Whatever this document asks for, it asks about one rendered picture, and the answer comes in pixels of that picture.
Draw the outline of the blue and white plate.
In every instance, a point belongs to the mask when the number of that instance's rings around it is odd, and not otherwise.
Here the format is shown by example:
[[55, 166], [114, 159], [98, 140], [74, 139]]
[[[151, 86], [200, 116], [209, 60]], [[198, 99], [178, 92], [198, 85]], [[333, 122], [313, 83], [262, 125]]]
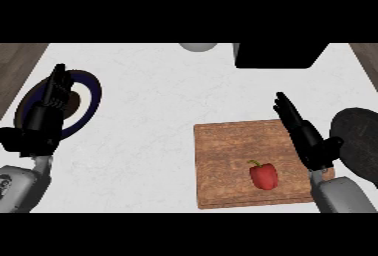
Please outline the blue and white plate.
[[[68, 128], [62, 130], [62, 139], [67, 139], [71, 135], [74, 135], [86, 126], [96, 113], [102, 99], [102, 86], [96, 76], [90, 72], [83, 70], [68, 70], [68, 73], [74, 82], [82, 84], [90, 91], [90, 104], [82, 118]], [[40, 83], [30, 89], [21, 100], [14, 118], [14, 125], [17, 128], [23, 127], [23, 122], [27, 118], [27, 113], [31, 110], [33, 104], [43, 98], [46, 83], [48, 80], [43, 79]], [[67, 109], [64, 111], [64, 119], [68, 119], [74, 114], [79, 113], [79, 108], [83, 105], [85, 96], [80, 95], [76, 91], [71, 91], [70, 101], [67, 104]]]

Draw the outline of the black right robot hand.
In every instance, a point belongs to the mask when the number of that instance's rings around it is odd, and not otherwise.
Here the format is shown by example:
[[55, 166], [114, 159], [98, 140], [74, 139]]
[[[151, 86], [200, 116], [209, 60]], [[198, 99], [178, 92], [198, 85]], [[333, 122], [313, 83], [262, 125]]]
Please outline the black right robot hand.
[[277, 93], [274, 109], [288, 131], [303, 165], [310, 171], [334, 167], [344, 140], [339, 136], [325, 139], [309, 120], [305, 120], [284, 92]]

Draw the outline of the grey round bowl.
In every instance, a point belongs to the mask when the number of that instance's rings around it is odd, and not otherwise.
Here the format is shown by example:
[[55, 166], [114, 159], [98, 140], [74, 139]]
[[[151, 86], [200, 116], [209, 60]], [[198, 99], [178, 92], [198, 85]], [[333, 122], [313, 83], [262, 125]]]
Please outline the grey round bowl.
[[181, 43], [181, 46], [191, 52], [206, 52], [216, 47], [216, 43]]

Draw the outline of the brown wooden cutting board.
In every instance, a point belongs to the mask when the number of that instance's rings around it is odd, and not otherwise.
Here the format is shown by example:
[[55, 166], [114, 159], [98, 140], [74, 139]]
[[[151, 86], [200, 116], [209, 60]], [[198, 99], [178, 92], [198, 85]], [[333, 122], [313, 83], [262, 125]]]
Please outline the brown wooden cutting board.
[[[279, 119], [197, 124], [194, 137], [200, 209], [313, 201], [308, 169]], [[274, 190], [254, 186], [250, 160], [275, 166]]]

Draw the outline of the red bell pepper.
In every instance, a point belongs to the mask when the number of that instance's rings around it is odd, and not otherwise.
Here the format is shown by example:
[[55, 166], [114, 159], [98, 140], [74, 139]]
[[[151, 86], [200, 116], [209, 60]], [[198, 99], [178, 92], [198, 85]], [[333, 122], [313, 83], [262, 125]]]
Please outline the red bell pepper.
[[272, 190], [278, 187], [278, 171], [271, 163], [262, 164], [257, 160], [250, 160], [250, 176], [254, 186], [262, 190]]

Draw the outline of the black appliance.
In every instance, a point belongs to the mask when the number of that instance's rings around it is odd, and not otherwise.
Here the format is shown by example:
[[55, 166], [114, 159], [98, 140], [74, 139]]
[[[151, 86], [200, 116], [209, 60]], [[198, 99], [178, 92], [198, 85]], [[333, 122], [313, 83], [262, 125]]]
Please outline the black appliance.
[[308, 69], [328, 43], [235, 43], [235, 66], [240, 69]]

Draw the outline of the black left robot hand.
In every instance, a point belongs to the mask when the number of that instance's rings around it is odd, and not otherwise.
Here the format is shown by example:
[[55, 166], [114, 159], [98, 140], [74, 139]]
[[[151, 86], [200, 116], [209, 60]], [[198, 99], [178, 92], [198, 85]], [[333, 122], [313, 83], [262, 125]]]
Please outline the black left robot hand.
[[33, 104], [21, 128], [0, 128], [0, 145], [21, 157], [54, 154], [62, 136], [64, 111], [70, 101], [74, 81], [58, 64], [48, 79], [42, 99]]

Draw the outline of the dark grey pan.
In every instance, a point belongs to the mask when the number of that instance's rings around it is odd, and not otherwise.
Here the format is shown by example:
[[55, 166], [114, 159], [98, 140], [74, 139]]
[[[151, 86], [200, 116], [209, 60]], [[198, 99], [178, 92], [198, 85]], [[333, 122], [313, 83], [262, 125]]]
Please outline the dark grey pan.
[[334, 116], [330, 135], [344, 141], [343, 164], [378, 188], [378, 113], [365, 108], [346, 108]]

